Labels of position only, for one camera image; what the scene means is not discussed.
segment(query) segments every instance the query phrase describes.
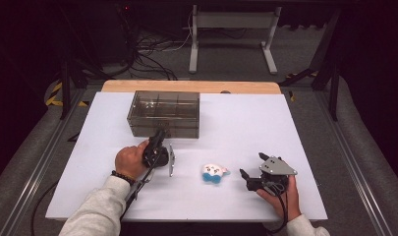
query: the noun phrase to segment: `plush toy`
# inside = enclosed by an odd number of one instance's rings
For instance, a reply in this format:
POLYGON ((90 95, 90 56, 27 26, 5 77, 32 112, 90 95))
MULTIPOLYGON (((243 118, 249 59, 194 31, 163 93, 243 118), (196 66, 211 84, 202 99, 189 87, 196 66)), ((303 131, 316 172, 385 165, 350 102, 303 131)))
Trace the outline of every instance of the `plush toy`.
POLYGON ((220 183, 220 180, 224 175, 230 174, 227 168, 221 167, 216 164, 206 164, 202 168, 202 179, 205 182, 212 182, 214 184, 220 183))

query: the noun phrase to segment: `white table surface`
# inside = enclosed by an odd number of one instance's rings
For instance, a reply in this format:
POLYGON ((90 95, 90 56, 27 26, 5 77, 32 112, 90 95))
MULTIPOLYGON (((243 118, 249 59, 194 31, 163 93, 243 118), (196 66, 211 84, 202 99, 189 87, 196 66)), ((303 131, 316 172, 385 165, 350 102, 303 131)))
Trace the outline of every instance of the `white table surface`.
MULTIPOLYGON (((127 116, 133 92, 98 92, 70 156, 47 218, 67 219, 114 169, 116 153, 146 138, 132 135, 127 116)), ((302 212, 327 219, 323 202, 282 94, 200 95, 199 139, 166 139, 176 155, 174 176, 156 169, 124 216, 126 221, 276 221, 273 208, 246 188, 240 168, 260 175, 259 152, 281 156, 298 171, 302 212), (203 182, 201 168, 216 163, 230 175, 203 182)))

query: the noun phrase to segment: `forearm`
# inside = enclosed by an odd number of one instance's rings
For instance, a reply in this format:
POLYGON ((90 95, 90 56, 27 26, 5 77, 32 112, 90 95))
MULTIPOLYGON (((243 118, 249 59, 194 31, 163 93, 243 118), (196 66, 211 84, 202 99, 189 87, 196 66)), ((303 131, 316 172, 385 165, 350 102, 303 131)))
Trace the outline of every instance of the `forearm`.
POLYGON ((92 192, 66 221, 60 235, 119 235, 120 216, 130 189, 125 180, 108 177, 103 187, 92 192))
POLYGON ((330 236, 325 228, 314 228, 303 214, 287 223, 287 234, 288 236, 330 236))

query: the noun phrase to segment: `human arm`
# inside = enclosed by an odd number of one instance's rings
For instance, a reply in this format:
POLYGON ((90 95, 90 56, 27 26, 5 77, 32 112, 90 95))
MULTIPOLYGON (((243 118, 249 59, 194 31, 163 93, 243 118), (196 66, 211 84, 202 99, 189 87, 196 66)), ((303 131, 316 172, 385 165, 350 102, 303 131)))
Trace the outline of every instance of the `human arm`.
MULTIPOLYGON (((116 172, 134 179, 142 175, 142 153, 148 141, 137 147, 124 147, 116 155, 116 172)), ((124 179, 109 176, 102 188, 93 191, 66 221, 60 235, 119 235, 120 216, 126 209, 125 198, 131 186, 124 179)))
MULTIPOLYGON (((294 175, 290 175, 288 177, 288 182, 287 192, 281 195, 283 202, 288 207, 287 234, 289 236, 329 236, 329 233, 325 228, 313 228, 310 221, 301 213, 296 177, 294 175)), ((268 194, 262 189, 257 190, 256 193, 270 203, 274 207, 275 212, 281 218, 284 217, 282 205, 277 197, 268 194)))

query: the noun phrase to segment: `floor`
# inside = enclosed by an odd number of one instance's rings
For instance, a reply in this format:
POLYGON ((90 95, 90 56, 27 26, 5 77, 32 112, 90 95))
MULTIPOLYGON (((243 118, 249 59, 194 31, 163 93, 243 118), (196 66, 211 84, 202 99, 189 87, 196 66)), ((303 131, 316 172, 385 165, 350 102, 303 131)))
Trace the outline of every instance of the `floor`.
MULTIPOLYGON (((265 36, 260 30, 247 30, 240 39, 204 34, 199 39, 198 71, 193 75, 188 73, 188 44, 175 51, 153 52, 150 57, 171 69, 179 80, 278 83, 309 66, 322 34, 323 29, 316 28, 278 29, 272 45, 277 75, 269 74, 259 49, 265 36)), ((108 65, 105 72, 120 68, 108 65)), ((162 74, 135 70, 116 76, 126 80, 142 77, 165 79, 162 74)), ((364 126, 344 79, 339 86, 338 122, 327 112, 328 88, 313 91, 312 80, 306 78, 281 90, 329 217, 313 225, 325 227, 331 235, 398 235, 398 181, 364 126)), ((89 106, 79 102, 91 102, 102 83, 89 80, 87 88, 73 88, 75 106, 63 120, 59 119, 62 107, 50 105, 12 158, 0 176, 0 235, 59 233, 64 222, 44 217, 53 195, 50 187, 55 188, 61 178, 75 145, 70 138, 79 133, 88 113, 89 106)), ((47 95, 53 86, 47 89, 47 95)))

